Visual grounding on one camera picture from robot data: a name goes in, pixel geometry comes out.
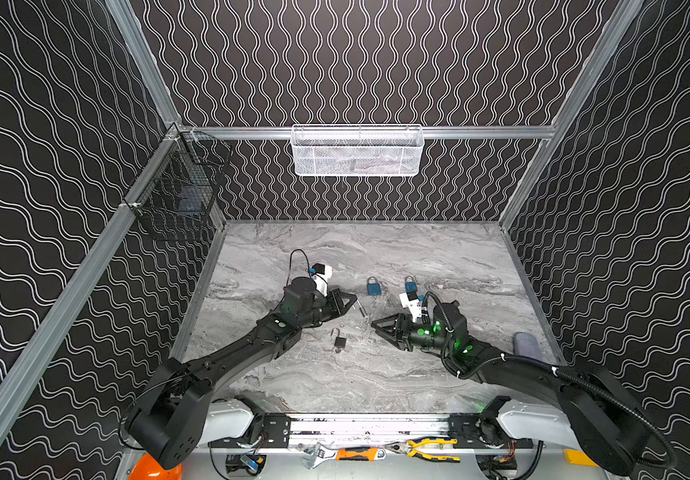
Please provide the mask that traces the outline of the blue padlock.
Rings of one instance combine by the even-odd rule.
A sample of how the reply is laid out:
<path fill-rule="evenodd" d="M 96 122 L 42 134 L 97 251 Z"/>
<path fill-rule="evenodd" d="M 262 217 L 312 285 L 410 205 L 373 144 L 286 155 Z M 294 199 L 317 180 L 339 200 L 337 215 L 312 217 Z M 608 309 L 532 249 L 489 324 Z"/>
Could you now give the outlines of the blue padlock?
<path fill-rule="evenodd" d="M 407 294 L 416 294 L 418 292 L 417 281 L 414 276 L 407 275 L 404 279 L 404 288 Z"/>
<path fill-rule="evenodd" d="M 366 292 L 369 296 L 380 296 L 382 294 L 382 286 L 375 276 L 367 279 Z"/>

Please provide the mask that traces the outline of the black padlock top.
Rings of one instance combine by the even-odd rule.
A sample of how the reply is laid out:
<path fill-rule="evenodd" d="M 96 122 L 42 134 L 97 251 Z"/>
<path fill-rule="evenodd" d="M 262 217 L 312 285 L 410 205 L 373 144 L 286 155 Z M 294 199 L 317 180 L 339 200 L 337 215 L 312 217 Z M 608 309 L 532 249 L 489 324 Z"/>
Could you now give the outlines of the black padlock top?
<path fill-rule="evenodd" d="M 356 300 L 356 305 L 357 305 L 358 310 L 359 310 L 360 314 L 362 315 L 362 317 L 368 319 L 368 318 L 369 318 L 369 314 L 368 314 L 366 308 L 363 306 L 363 304 L 361 303 L 360 300 Z"/>

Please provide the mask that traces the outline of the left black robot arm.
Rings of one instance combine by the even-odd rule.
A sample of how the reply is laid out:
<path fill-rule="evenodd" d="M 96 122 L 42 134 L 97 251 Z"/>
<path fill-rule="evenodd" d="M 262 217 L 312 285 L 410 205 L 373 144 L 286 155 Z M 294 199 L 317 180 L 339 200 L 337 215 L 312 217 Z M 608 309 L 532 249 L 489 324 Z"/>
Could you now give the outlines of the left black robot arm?
<path fill-rule="evenodd" d="M 279 304 L 243 337 L 186 363 L 173 357 L 161 363 L 132 404 L 126 431 L 162 468 L 180 465 L 197 446 L 219 390 L 286 353 L 304 329 L 344 316 L 357 302 L 338 288 L 322 294 L 309 277 L 293 279 Z"/>

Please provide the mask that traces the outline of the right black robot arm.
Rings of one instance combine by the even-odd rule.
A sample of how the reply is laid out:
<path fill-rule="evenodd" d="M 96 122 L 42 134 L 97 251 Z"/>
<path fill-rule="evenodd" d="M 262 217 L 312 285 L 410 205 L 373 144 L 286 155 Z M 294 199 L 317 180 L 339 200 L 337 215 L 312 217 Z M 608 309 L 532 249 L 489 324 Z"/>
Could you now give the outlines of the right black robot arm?
<path fill-rule="evenodd" d="M 371 325 L 399 350 L 437 356 L 457 379 L 504 386 L 561 411 L 568 421 L 567 442 L 610 473 L 627 476 L 643 466 L 671 469 L 678 462 L 665 434 L 604 368 L 581 370 L 508 353 L 470 335 L 456 302 L 422 308 L 418 321 L 398 313 Z"/>

